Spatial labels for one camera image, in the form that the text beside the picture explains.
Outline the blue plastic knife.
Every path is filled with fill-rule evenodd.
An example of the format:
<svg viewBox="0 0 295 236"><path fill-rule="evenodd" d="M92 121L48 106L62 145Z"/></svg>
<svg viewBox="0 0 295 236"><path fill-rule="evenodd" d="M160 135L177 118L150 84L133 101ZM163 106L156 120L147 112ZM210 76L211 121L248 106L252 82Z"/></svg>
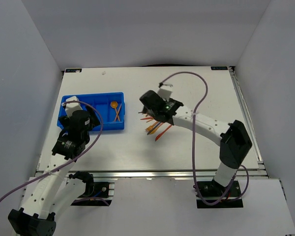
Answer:
<svg viewBox="0 0 295 236"><path fill-rule="evenodd" d="M151 135L153 133L155 133L157 131L157 129L162 125L162 122L159 122L158 124L156 124L148 133L147 135Z"/></svg>

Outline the yellow plastic spoon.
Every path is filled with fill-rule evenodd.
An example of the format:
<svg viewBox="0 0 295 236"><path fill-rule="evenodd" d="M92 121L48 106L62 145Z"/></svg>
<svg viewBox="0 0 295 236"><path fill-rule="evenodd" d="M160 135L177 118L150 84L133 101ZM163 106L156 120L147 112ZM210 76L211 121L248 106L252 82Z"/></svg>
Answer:
<svg viewBox="0 0 295 236"><path fill-rule="evenodd" d="M119 111L118 111L118 103L116 101L112 101L110 103L110 105L111 105L111 108L113 108L115 110L115 112L116 112L116 116L115 116L114 121L116 121L116 120L120 121Z"/></svg>

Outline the orange plastic spoon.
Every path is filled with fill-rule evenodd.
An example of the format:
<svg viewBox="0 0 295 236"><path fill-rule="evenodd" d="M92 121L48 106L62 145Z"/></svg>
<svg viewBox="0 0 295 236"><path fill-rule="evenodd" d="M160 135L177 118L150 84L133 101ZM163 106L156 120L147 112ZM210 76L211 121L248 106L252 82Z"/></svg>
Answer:
<svg viewBox="0 0 295 236"><path fill-rule="evenodd" d="M120 113L120 110L121 110L121 105L119 105L117 102L114 102L113 103L113 108L116 112L116 116L115 116L115 119L114 121L120 121L120 118L119 118L119 113Z"/></svg>

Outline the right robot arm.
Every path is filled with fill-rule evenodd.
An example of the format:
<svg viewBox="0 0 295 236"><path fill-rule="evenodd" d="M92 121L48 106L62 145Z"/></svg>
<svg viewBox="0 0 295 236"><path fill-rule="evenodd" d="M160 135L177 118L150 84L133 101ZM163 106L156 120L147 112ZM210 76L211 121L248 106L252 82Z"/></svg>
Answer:
<svg viewBox="0 0 295 236"><path fill-rule="evenodd" d="M194 131L220 147L221 163L213 178L212 189L218 196L229 192L229 182L252 147L245 125L239 120L227 123L196 114L183 103L172 98L165 100L152 90L143 94L140 101L144 106L143 113L156 121Z"/></svg>

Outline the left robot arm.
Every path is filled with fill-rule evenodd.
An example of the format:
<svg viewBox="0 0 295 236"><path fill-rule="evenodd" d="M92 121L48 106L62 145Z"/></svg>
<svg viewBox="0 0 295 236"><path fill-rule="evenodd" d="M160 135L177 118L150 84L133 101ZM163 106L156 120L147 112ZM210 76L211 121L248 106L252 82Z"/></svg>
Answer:
<svg viewBox="0 0 295 236"><path fill-rule="evenodd" d="M91 148L90 131L101 124L92 106L75 109L71 115L59 117L63 126L52 155L40 180L19 210L11 210L8 220L21 236L51 236L56 220L79 196L94 191L93 176L78 171L70 176L69 184L60 189L77 158Z"/></svg>

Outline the blue divided bin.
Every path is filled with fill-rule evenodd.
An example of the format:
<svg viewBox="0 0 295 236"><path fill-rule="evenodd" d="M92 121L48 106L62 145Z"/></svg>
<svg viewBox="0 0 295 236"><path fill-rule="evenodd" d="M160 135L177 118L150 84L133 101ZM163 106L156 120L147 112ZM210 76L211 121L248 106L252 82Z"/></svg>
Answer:
<svg viewBox="0 0 295 236"><path fill-rule="evenodd" d="M66 104L66 99L72 96L77 96L82 110L74 111L71 117L68 117L65 113L62 102ZM110 103L116 101L121 105L119 113L120 121L114 121L116 112L111 108ZM62 97L59 109L58 126L64 128L67 131L86 131L89 130L85 125L87 119L86 106L94 109L97 117L99 118L101 125L95 127L94 131L99 131L101 127L103 130L123 130L124 129L124 115L125 115L125 102L124 94L122 92L110 92L110 93L93 93L93 94L77 94L77 95L65 95Z"/></svg>

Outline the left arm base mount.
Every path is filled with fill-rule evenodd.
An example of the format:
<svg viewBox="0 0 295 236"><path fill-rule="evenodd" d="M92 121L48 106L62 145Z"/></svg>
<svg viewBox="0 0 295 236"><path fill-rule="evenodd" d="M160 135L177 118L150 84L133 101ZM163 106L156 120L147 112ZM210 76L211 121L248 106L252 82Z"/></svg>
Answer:
<svg viewBox="0 0 295 236"><path fill-rule="evenodd" d="M70 174L70 180L79 179L84 186L84 193L71 204L72 206L105 206L112 202L114 184L107 181L94 181L93 175L87 172Z"/></svg>

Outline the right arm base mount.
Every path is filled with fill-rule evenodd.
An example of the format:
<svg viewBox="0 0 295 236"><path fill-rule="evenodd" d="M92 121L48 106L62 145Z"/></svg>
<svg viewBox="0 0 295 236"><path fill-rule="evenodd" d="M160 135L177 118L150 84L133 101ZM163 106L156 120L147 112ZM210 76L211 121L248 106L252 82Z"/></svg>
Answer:
<svg viewBox="0 0 295 236"><path fill-rule="evenodd" d="M211 181L198 181L197 182L199 191L202 197L210 203L218 200L224 190L221 190L212 185ZM196 203L198 209L206 209L206 208L243 208L243 201L241 198L241 189L239 182L235 180L229 190L229 192L225 195L223 199L219 203L214 206L206 205L199 195L196 193Z"/></svg>

